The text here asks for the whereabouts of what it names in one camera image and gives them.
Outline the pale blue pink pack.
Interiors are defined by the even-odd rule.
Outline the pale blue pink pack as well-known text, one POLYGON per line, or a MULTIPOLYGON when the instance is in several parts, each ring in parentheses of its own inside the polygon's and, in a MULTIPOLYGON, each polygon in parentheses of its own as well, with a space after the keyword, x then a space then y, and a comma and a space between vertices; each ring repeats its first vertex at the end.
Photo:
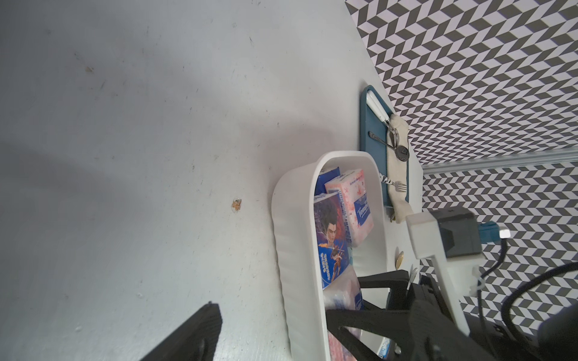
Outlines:
MULTIPOLYGON (((323 291, 325 308, 360 311, 363 297, 354 267, 349 265, 343 273, 323 291)), ((338 339, 328 332, 331 360, 355 360, 353 355, 338 339)))

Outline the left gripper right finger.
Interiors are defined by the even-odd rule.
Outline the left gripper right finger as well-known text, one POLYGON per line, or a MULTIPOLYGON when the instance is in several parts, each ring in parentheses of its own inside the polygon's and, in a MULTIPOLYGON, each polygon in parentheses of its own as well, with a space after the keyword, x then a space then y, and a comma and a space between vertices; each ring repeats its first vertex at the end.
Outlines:
POLYGON ((409 330, 413 349, 408 360, 495 360, 427 302, 413 303, 409 330))

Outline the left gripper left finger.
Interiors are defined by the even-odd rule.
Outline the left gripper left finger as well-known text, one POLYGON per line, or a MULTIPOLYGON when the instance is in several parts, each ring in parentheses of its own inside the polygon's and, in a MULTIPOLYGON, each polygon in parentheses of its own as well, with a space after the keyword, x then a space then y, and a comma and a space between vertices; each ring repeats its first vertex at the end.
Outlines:
POLYGON ((219 305, 209 302, 141 360, 213 360, 222 324, 219 305))

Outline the pink white tissue pack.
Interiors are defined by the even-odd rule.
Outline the pink white tissue pack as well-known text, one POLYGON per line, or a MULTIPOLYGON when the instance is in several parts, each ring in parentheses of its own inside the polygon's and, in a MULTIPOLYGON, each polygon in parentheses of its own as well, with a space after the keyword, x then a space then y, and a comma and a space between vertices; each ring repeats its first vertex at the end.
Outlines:
POLYGON ((328 193, 340 193, 346 228, 349 232, 347 242, 351 248, 360 246, 374 227, 373 215, 367 200, 364 170, 358 168, 346 171, 328 181, 325 189, 328 193))

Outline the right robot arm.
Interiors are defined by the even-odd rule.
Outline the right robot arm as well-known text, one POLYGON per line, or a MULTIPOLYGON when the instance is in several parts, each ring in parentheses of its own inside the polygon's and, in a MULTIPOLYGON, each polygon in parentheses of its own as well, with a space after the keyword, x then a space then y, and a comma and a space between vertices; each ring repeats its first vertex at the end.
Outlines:
MULTIPOLYGON (((513 303, 545 281, 577 270, 576 263, 551 269, 516 289, 504 300, 501 314, 513 341, 510 350, 537 360, 577 358, 577 307, 573 305, 544 321, 536 342, 512 323, 513 303)), ((389 311, 371 305, 367 310, 328 310, 328 331, 358 360, 378 360, 379 356, 350 330, 361 329, 384 336, 400 345, 402 360, 492 360, 493 356, 474 339, 458 330, 447 317, 426 301, 415 301, 410 309, 389 311)))

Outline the dark blue Tempo pack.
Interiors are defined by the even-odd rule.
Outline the dark blue Tempo pack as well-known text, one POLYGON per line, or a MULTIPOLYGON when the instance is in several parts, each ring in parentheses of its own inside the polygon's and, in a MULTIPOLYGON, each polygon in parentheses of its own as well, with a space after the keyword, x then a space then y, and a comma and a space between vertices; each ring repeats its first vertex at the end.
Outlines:
POLYGON ((340 176, 340 168, 339 167, 333 167, 333 168, 323 168, 317 178, 317 181, 315 183, 315 189, 314 189, 314 196, 318 196, 321 195, 323 193, 326 193, 326 187, 325 184, 331 180, 333 180, 336 177, 340 176))

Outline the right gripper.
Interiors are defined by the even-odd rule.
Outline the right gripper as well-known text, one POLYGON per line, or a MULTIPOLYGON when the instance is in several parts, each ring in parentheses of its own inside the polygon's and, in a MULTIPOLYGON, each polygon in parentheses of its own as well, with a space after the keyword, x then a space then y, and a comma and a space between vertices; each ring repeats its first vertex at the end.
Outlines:
POLYGON ((412 336, 409 330, 409 311, 415 301, 427 302, 447 317, 451 317, 443 300, 437 282, 427 275, 421 276, 418 284, 412 283, 407 289, 409 275, 406 271, 386 272, 361 278, 363 288, 388 289, 390 299, 386 308, 379 308, 363 300, 360 311, 333 309, 326 311, 328 331, 357 360, 381 360, 382 358, 365 345, 355 330, 366 331, 388 338, 390 347, 398 346, 400 355, 387 356, 387 360, 408 360, 412 351, 412 336))

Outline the white storage box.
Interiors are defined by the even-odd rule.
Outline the white storage box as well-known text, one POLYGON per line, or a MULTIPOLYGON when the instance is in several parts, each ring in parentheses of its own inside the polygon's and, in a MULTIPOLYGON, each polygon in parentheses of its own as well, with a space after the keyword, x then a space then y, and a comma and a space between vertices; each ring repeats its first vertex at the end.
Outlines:
POLYGON ((354 248, 359 276, 386 272, 390 261, 385 236, 382 184, 372 156, 362 151, 332 151, 316 162, 294 168, 272 194, 272 221, 291 355, 295 360, 329 360, 330 349, 322 296, 322 277, 315 234, 315 183, 325 166, 362 169, 374 227, 354 248))

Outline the purple tissue pack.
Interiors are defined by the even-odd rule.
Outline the purple tissue pack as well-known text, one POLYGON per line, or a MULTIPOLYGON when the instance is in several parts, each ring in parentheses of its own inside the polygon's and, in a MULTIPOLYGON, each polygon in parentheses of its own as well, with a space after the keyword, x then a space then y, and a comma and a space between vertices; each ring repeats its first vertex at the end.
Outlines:
POLYGON ((325 289, 349 266, 348 233, 339 193, 314 196, 313 206, 322 288, 325 289))

